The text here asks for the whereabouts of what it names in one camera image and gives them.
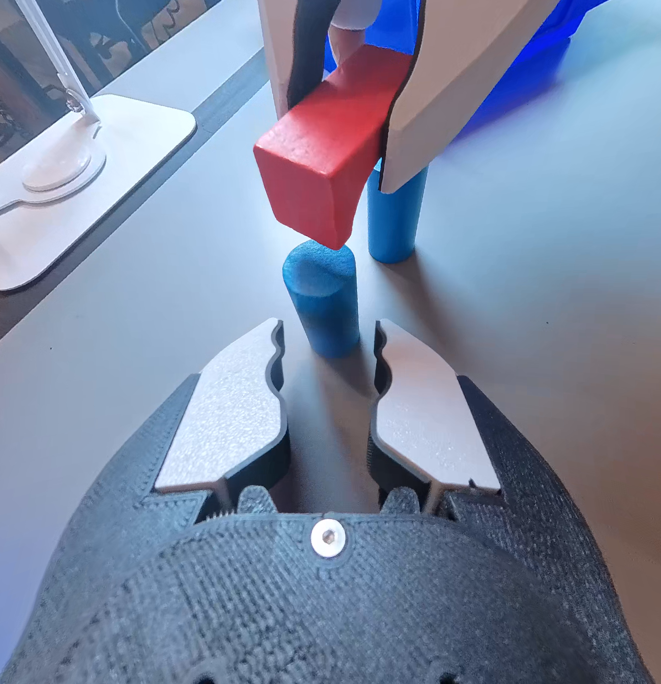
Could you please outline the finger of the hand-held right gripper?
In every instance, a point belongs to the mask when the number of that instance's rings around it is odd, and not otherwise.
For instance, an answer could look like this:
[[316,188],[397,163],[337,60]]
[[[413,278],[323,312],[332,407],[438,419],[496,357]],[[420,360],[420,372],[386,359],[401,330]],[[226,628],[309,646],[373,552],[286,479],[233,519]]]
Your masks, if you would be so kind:
[[327,30],[339,1],[258,1],[265,60],[278,118],[324,77]]
[[455,138],[557,1],[422,1],[406,78],[391,103],[379,189],[394,193]]

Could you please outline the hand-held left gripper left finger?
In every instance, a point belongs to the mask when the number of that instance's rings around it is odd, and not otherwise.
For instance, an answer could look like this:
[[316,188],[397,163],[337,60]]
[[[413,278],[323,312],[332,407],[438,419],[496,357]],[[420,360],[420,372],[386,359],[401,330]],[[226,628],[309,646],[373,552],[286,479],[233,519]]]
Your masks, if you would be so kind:
[[209,491],[220,512],[249,486],[269,490],[291,463],[283,387],[284,323],[268,319],[219,352],[201,371],[155,491]]

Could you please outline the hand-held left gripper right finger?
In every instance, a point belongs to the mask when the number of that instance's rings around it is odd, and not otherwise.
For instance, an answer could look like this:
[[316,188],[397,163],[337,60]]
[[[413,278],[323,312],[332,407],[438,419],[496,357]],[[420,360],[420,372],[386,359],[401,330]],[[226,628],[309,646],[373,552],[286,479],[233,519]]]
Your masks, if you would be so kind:
[[367,466],[384,501],[415,491],[435,513],[445,492],[495,495],[501,484],[459,377],[446,360],[388,319],[376,321]]

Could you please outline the blue plastic bin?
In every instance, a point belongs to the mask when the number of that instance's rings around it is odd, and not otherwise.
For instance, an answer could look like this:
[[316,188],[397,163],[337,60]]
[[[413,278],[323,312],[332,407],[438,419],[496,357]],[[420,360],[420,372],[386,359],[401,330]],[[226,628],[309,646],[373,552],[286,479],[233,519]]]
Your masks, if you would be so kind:
[[[557,69],[585,15],[601,4],[603,1],[559,1],[455,140],[546,92],[554,84]],[[412,55],[419,11],[420,1],[383,1],[376,20],[366,30],[366,43]]]

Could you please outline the red wooden arch block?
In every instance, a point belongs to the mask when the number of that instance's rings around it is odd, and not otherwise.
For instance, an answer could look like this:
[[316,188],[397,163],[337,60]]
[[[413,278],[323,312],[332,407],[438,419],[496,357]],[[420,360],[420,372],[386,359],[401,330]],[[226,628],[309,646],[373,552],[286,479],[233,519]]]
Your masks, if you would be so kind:
[[352,234],[411,56],[363,45],[254,145],[275,218],[332,250]]

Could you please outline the blue wooden cylinder block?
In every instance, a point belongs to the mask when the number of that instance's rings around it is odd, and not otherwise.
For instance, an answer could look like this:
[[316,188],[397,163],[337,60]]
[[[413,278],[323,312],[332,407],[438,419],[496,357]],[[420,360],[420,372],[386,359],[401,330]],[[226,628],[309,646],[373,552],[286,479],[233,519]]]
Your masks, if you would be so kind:
[[380,169],[378,161],[367,182],[369,253],[376,261],[394,264],[414,251],[429,167],[394,193],[380,192]]
[[309,239],[288,254],[283,280],[312,349],[325,358],[351,353],[360,338],[353,252]]

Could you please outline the white document stand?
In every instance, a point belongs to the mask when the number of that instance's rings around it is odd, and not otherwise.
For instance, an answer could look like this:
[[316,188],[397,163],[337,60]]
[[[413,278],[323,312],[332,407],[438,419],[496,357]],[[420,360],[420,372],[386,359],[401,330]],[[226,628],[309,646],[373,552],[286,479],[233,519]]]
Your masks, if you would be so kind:
[[36,1],[18,1],[70,113],[0,164],[0,291],[27,285],[196,131],[192,113],[133,98],[90,98]]

